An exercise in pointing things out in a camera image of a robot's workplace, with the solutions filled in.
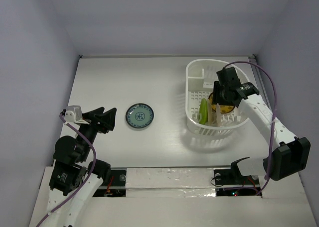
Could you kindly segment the yellow brown-rimmed plate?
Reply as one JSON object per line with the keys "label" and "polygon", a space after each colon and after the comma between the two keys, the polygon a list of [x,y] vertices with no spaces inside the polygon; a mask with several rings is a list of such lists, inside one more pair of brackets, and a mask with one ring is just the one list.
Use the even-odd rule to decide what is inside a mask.
{"label": "yellow brown-rimmed plate", "polygon": [[[216,111],[217,111],[217,105],[213,104],[213,102],[212,102],[212,101],[213,101],[213,93],[211,93],[211,94],[209,95],[208,99],[209,99],[209,101],[210,101],[212,110],[213,110],[214,112],[216,112]],[[222,114],[225,114],[225,113],[228,114],[228,113],[232,112],[232,111],[235,109],[234,106],[220,105],[219,107],[220,107],[220,112],[221,112]]]}

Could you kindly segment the teal patterned plate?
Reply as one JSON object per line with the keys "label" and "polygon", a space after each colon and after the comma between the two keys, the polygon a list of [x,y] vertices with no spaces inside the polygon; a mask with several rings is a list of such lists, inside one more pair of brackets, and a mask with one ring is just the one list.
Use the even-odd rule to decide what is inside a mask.
{"label": "teal patterned plate", "polygon": [[154,116],[154,111],[149,105],[137,103],[127,109],[125,119],[130,127],[143,129],[153,122]]}

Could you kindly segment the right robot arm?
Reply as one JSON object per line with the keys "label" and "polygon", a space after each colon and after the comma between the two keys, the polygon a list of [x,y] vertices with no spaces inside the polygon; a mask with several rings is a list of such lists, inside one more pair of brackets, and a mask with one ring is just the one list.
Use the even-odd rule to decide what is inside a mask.
{"label": "right robot arm", "polygon": [[229,177],[234,183],[247,176],[261,176],[279,181],[305,169],[311,144],[305,137],[297,137],[277,118],[276,110],[269,109],[259,90],[250,82],[242,83],[233,63],[217,72],[213,103],[234,106],[258,129],[269,146],[265,158],[244,157],[231,163]]}

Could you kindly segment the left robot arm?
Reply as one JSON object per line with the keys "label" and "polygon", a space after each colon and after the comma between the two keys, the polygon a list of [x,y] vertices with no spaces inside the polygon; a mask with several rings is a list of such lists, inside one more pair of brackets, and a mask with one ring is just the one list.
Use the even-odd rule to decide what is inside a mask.
{"label": "left robot arm", "polygon": [[65,135],[55,144],[47,214],[38,226],[78,226],[94,193],[109,182],[111,165],[97,159],[93,142],[97,134],[114,129],[116,112],[116,108],[100,107],[83,113],[80,106],[67,106],[60,113],[64,125],[76,135]]}

